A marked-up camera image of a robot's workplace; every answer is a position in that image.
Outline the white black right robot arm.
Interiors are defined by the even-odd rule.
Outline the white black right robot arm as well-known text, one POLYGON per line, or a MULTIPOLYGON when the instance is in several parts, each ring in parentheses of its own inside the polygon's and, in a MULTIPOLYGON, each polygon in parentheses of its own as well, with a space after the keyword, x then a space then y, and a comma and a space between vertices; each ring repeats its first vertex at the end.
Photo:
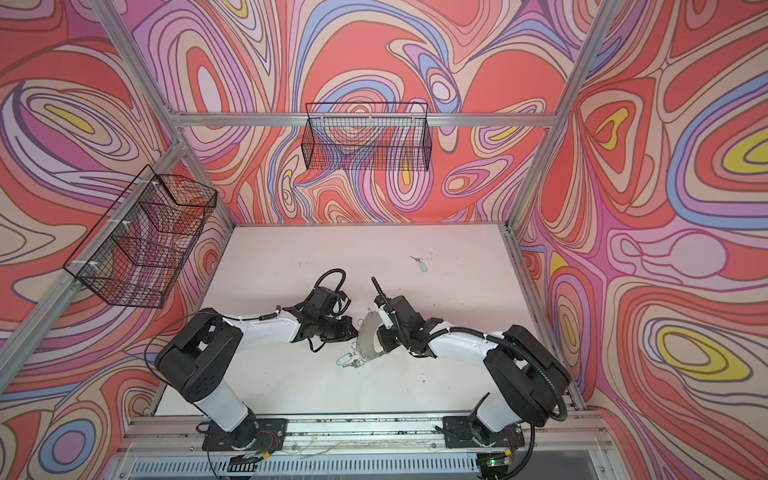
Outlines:
POLYGON ((481 332, 432 317, 425 319, 402 295, 389 297, 376 278, 374 303, 382 318, 376 338, 386 353, 399 347, 416 359, 448 358, 484 369, 495 389, 464 417, 466 432, 443 426, 454 442, 491 447, 507 433, 522 445, 519 426, 531 430, 568 418, 565 394, 572 382, 564 365, 527 328, 481 332))

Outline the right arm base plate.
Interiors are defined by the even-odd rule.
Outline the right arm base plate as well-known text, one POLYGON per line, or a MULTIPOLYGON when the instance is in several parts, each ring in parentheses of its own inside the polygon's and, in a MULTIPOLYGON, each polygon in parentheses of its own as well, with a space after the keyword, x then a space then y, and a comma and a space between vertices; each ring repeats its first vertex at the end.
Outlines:
POLYGON ((448 448, 504 448, 512 451, 526 445, 518 424, 493 432, 473 416, 444 416, 435 431, 448 448))

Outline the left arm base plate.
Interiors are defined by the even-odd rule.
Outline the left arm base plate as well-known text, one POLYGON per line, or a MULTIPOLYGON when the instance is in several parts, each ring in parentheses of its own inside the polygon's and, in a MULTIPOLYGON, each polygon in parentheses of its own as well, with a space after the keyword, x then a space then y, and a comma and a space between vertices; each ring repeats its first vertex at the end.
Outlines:
POLYGON ((225 432, 209 421, 202 450, 205 452, 268 452, 281 450, 287 433, 286 418, 267 417, 246 420, 232 432, 225 432))

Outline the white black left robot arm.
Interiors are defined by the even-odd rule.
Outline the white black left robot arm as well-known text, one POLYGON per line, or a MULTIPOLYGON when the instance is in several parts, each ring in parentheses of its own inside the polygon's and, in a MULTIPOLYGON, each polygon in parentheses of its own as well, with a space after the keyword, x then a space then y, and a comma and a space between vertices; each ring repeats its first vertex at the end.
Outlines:
POLYGON ((252 409, 225 381, 239 352, 264 345, 306 342, 313 353, 329 343, 358 336, 346 314, 351 299, 342 290, 346 271, 330 269, 316 280, 307 297, 290 307, 252 317, 227 316, 213 308, 180 319, 179 332, 145 363, 152 373, 209 419, 207 434, 224 448, 243 451, 266 437, 279 436, 258 425, 252 409))

